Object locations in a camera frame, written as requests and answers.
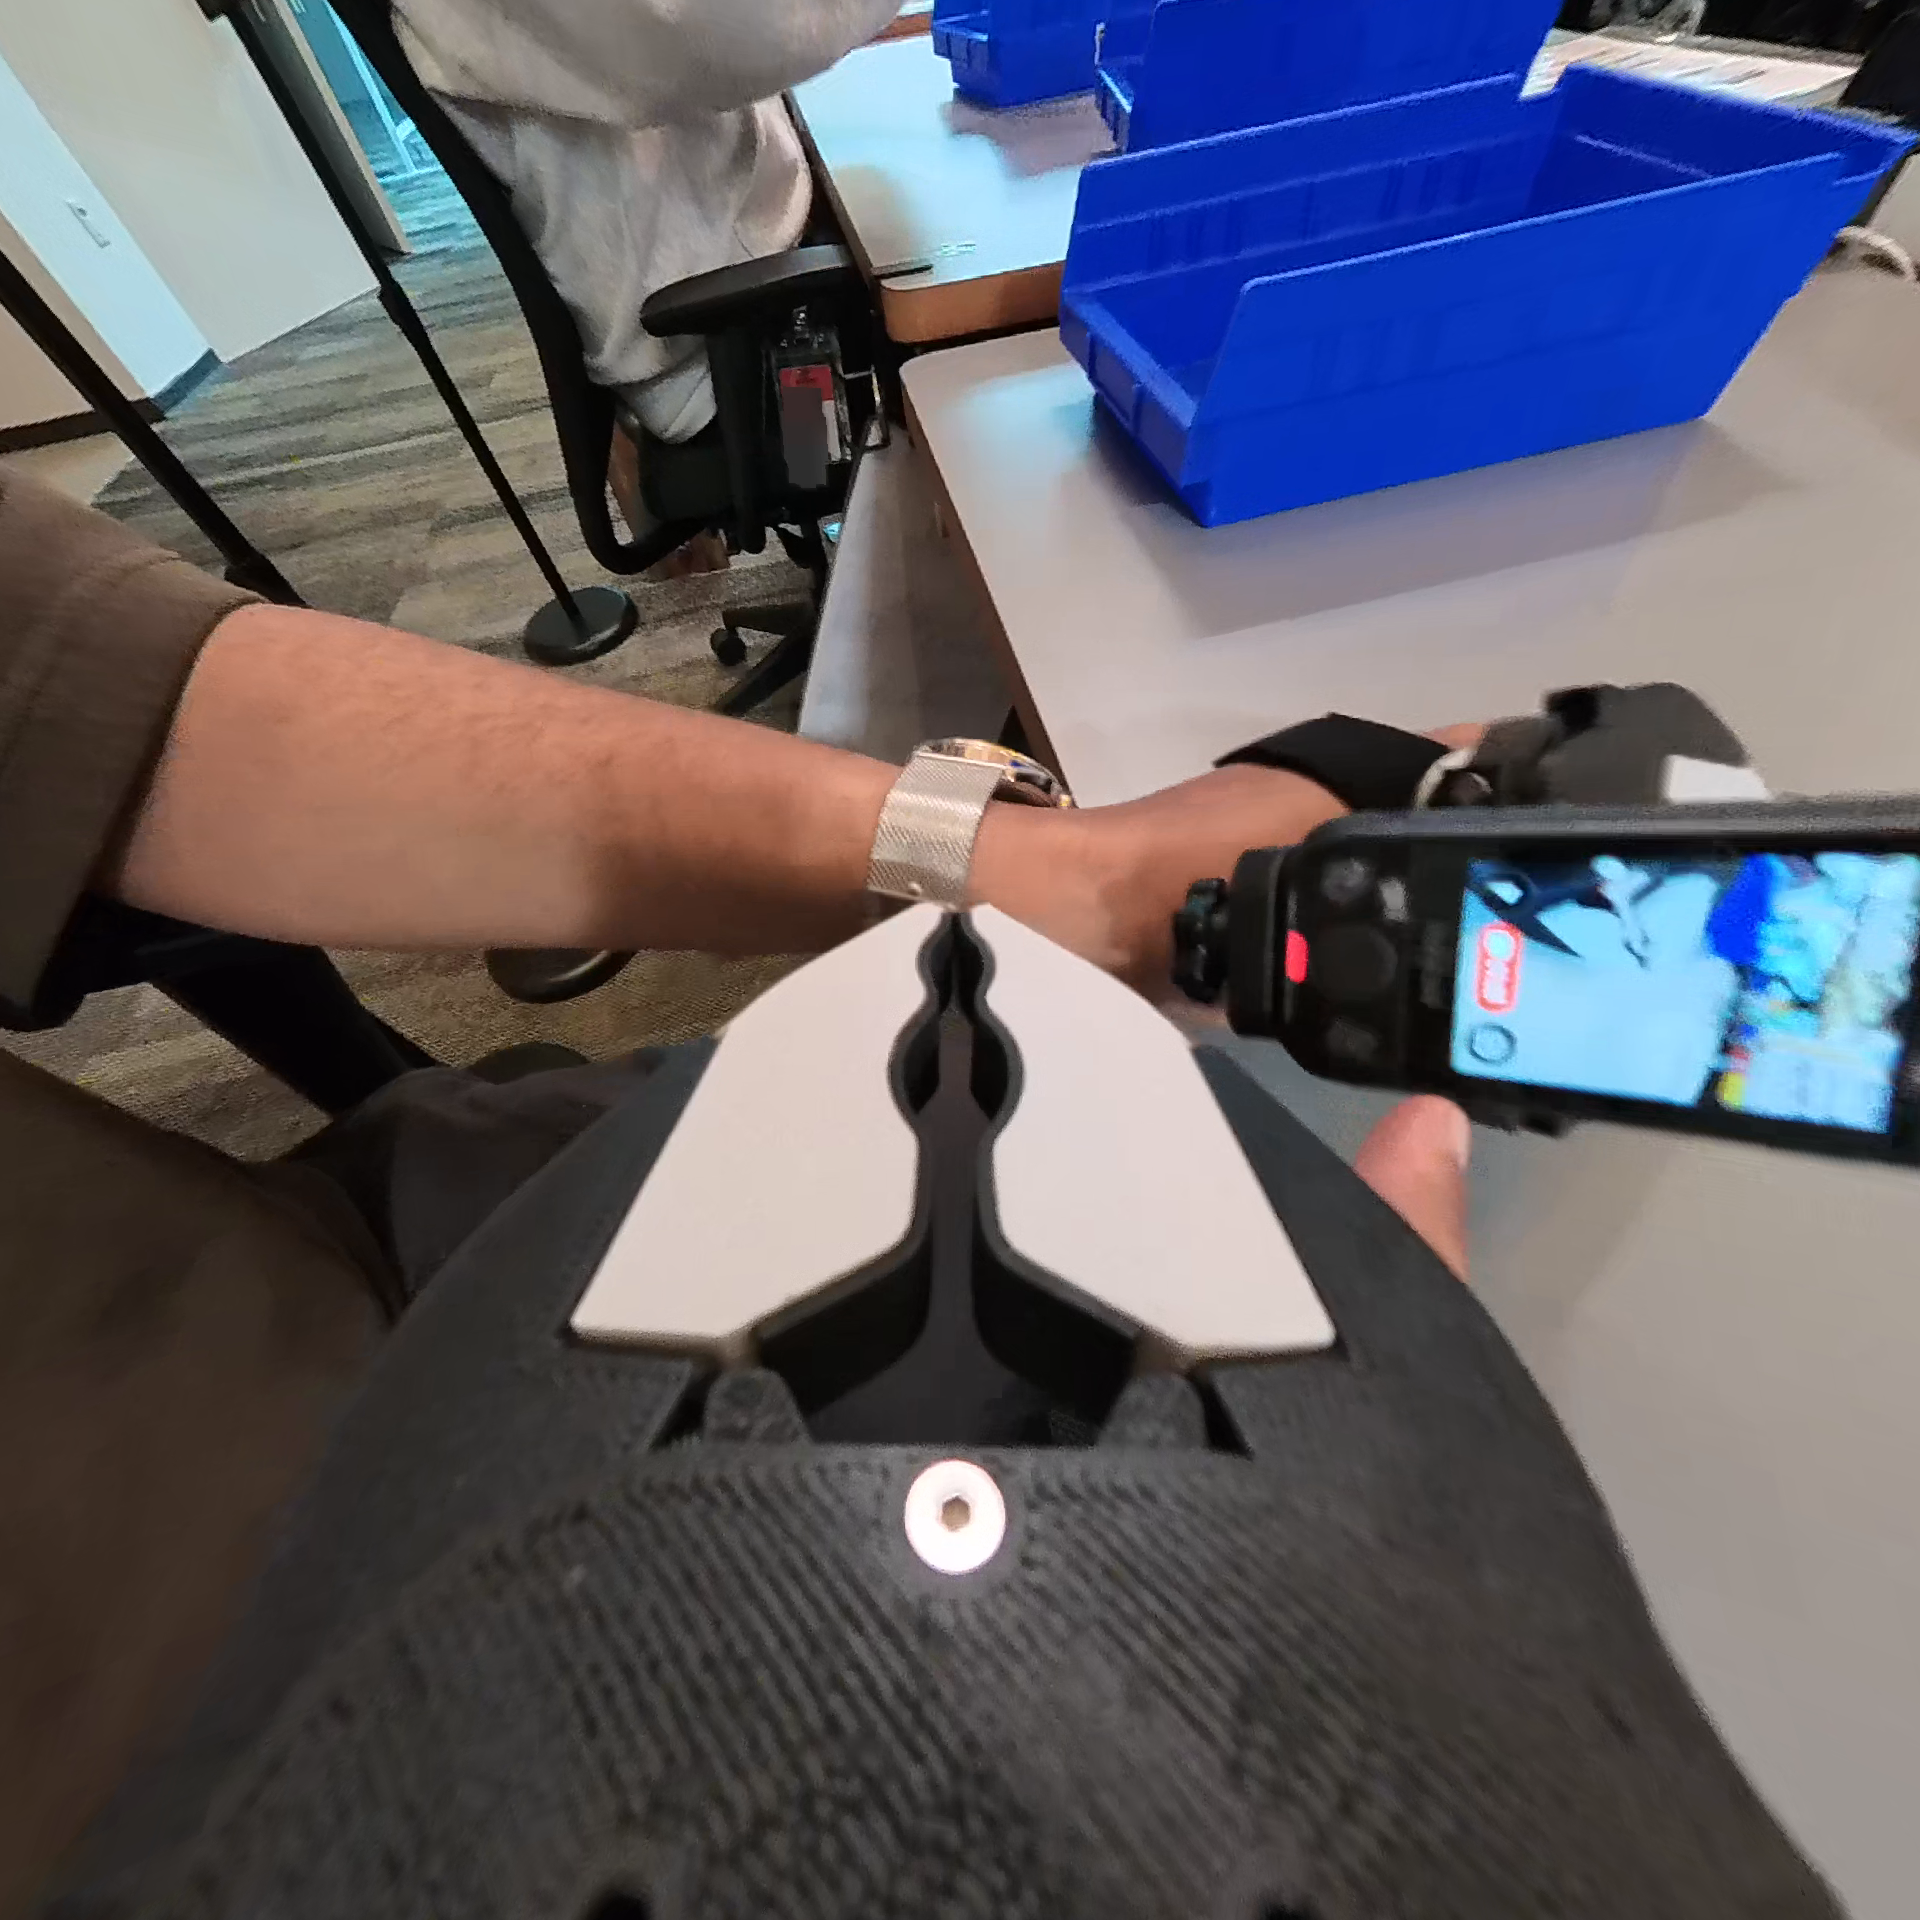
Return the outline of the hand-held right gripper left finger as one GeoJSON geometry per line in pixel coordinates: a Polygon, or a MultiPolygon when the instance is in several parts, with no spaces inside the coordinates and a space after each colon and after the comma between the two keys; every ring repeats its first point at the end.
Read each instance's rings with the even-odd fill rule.
{"type": "Polygon", "coordinates": [[[910,1352],[952,936],[946,910],[908,908],[728,1024],[572,1308],[580,1344],[760,1368],[806,1412],[910,1352]]]}

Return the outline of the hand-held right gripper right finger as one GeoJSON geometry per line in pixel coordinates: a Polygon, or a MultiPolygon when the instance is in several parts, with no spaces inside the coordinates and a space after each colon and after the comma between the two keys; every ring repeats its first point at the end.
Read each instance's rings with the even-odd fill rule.
{"type": "Polygon", "coordinates": [[[1078,1420],[1138,1376],[1326,1354],[1328,1306],[1182,1032],[996,908],[960,918],[974,1024],[972,1310],[1078,1420]]]}

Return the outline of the person's left forearm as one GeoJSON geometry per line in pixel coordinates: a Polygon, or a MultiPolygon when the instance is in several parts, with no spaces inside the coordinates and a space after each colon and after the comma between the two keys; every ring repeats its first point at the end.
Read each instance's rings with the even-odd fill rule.
{"type": "Polygon", "coordinates": [[[206,640],[108,892],[316,948],[802,954],[892,764],[324,612],[206,640]]]}

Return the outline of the person's left hand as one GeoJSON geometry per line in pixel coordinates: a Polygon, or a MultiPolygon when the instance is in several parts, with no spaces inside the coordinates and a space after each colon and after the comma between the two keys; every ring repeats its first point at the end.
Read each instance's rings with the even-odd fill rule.
{"type": "MultiPolygon", "coordinates": [[[[1304,774],[1232,764],[1138,800],[1066,818],[1064,878],[1046,934],[1162,996],[1172,922],[1188,888],[1226,876],[1242,852],[1290,848],[1346,812],[1304,774]]],[[[1436,1096],[1392,1108],[1356,1150],[1356,1174],[1458,1278],[1470,1274],[1472,1128],[1436,1096]]]]}

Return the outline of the person's dark trousers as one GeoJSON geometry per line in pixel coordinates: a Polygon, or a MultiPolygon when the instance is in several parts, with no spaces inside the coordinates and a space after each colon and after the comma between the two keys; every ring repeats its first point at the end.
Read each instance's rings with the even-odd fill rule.
{"type": "Polygon", "coordinates": [[[660,1074],[710,1042],[608,1060],[510,1048],[484,1068],[410,1070],[272,1162],[270,1190],[310,1216],[396,1324],[520,1188],[660,1074]]]}

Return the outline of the silver mesh wristwatch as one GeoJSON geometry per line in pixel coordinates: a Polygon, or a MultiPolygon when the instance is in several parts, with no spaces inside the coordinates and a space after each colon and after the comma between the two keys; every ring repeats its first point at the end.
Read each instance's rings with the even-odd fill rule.
{"type": "Polygon", "coordinates": [[[966,908],[980,830],[996,804],[1068,810],[1076,800],[1066,780],[1020,748],[972,736],[916,746],[876,816],[868,920],[922,904],[966,908]]]}

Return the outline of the large blue plastic bin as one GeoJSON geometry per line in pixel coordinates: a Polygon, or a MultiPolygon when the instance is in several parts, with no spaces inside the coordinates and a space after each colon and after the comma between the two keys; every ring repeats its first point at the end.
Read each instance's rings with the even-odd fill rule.
{"type": "Polygon", "coordinates": [[[1080,176],[1060,336],[1204,526],[1700,420],[1916,146],[1594,64],[1080,176]]]}

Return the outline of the person's brown shirt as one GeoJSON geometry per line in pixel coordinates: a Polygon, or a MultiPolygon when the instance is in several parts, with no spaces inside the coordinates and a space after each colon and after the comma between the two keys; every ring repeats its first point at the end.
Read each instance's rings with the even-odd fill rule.
{"type": "MultiPolygon", "coordinates": [[[[216,906],[294,624],[4,478],[4,1008],[122,880],[216,906]]],[[[4,1916],[174,1716],[368,1356],[340,1202],[4,1054],[4,1916]]]]}

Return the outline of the black box with red label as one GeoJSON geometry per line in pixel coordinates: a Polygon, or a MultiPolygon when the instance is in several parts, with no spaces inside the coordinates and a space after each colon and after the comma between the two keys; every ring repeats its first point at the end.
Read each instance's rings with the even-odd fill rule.
{"type": "Polygon", "coordinates": [[[842,500],[882,410],[866,314],[844,318],[824,300],[800,304],[766,362],[788,492],[842,500]]]}

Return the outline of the black slanted pole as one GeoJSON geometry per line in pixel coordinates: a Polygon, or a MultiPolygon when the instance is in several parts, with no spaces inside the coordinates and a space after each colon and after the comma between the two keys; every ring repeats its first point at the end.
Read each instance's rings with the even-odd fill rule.
{"type": "Polygon", "coordinates": [[[302,608],[300,592],[204,490],[114,376],[84,348],[54,306],[2,254],[2,306],[60,376],[100,414],[156,486],[170,496],[224,562],[224,578],[278,606],[302,608]]]}

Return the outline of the black office chair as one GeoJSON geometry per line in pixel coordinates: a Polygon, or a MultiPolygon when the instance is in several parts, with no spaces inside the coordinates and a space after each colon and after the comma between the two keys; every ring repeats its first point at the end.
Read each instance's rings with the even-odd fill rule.
{"type": "Polygon", "coordinates": [[[818,636],[830,554],[824,524],[852,492],[858,462],[884,424],[884,404],[840,500],[794,494],[782,458],[768,348],[798,306],[824,302],[840,318],[870,306],[852,254],[810,246],[692,276],[648,298],[640,314],[662,338],[706,348],[716,422],[700,438],[662,444],[626,434],[612,390],[588,372],[562,292],[512,210],[508,190],[436,106],[396,36],[392,4],[336,4],[356,50],[416,122],[486,238],[534,342],[562,470],[584,546],[606,572],[632,578],[684,540],[714,534],[730,554],[760,554],[778,538],[808,576],[802,594],[726,608],[710,636],[724,666],[742,666],[748,636],[774,640],[718,702],[730,718],[756,714],[804,680],[818,636]]]}

